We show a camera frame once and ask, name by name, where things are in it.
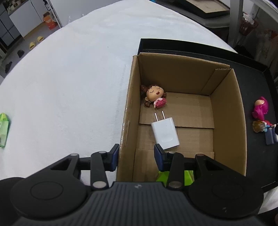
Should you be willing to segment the yellow slipper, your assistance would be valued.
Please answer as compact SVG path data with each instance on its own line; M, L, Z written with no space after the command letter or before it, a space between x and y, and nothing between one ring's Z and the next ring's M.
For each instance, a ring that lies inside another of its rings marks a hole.
M43 37L43 36L37 37L37 42L38 42L38 43L41 43L43 40L44 40L44 37Z
M35 41L30 42L30 44L29 44L29 50L34 49L35 46L36 46L36 42L35 42Z

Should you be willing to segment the black slipper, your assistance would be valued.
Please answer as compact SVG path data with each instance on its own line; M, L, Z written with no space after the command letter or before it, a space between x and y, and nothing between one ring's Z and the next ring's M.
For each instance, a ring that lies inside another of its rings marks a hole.
M19 58L21 58L24 55L24 51L23 50L18 50L17 55Z
M6 74L10 71L11 65L12 65L12 61L10 61L9 63L7 63L5 65L5 73Z

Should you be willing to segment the small amber blue figurine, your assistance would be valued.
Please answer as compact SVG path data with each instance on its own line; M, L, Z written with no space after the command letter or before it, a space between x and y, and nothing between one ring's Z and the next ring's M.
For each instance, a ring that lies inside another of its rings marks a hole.
M272 124L268 120L266 120L266 121L256 120L252 124L253 131L255 133L267 132L269 128L274 128L274 126L275 126L275 124Z

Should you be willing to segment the orange carton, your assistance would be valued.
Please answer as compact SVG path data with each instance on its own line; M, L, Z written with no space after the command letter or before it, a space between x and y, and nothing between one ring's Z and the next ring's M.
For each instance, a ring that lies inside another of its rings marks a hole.
M47 27L50 30L54 29L58 25L58 23L55 21L53 15L52 15L52 13L50 13L50 12L46 12L43 15L43 21L45 22L45 24L47 25Z

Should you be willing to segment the white USB charger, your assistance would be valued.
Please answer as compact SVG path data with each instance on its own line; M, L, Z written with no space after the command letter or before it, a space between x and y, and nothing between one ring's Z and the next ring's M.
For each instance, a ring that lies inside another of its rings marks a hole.
M163 111L162 120L158 120L156 112L154 113L154 115L156 121L151 123L151 127L154 133L156 144L159 144L163 150L179 146L179 139L173 118L165 118Z

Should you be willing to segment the green hexagonal block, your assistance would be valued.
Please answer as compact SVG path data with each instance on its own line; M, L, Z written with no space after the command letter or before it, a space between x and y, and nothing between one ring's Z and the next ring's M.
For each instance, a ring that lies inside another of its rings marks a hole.
M184 186L192 185L194 182L194 174L192 170L184 170ZM174 175L174 173L171 173L169 171L165 172L158 172L158 176L156 178L156 182L162 182L163 185L166 187L170 182L174 180L181 180L181 173L178 173L177 175Z

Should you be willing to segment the black shallow tray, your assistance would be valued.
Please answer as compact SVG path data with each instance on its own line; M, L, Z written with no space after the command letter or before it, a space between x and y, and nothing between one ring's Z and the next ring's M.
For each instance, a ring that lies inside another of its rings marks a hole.
M277 145L253 131L254 101L264 97L267 119L277 120L277 91L266 66L217 47L172 39L141 39L135 106L140 85L167 93L165 113L178 128L212 133L215 161L245 175L267 192L277 186Z

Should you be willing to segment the pink pony figurine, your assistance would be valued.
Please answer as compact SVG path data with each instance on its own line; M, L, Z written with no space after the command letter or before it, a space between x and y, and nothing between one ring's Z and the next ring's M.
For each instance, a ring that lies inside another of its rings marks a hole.
M264 121L265 115L268 113L268 110L269 110L268 101L263 96L261 96L254 103L254 110L252 112L252 116L255 119Z

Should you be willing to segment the green tissue pack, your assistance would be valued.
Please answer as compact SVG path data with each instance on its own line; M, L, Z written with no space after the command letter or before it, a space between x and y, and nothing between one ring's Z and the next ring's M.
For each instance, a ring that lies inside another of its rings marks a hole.
M0 147L5 147L7 141L7 134L9 131L9 119L6 114L1 113L0 118Z

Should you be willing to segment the brown-haired girl figurine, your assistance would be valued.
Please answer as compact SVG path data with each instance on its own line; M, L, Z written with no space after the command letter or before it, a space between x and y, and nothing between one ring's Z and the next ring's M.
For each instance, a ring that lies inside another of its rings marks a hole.
M162 108L166 105L166 92L160 86L150 85L147 87L145 85L141 85L140 89L146 95L144 103L146 107L153 105L154 108Z

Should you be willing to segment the brown cardboard box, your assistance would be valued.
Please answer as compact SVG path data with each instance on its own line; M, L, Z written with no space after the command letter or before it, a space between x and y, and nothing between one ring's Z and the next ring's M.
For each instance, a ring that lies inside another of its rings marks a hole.
M166 92L162 108L146 107L141 85ZM140 53L133 57L122 127L117 181L155 181L155 138L158 119L172 117L185 157L205 154L246 174L247 135L243 101L235 71L228 64L199 58Z

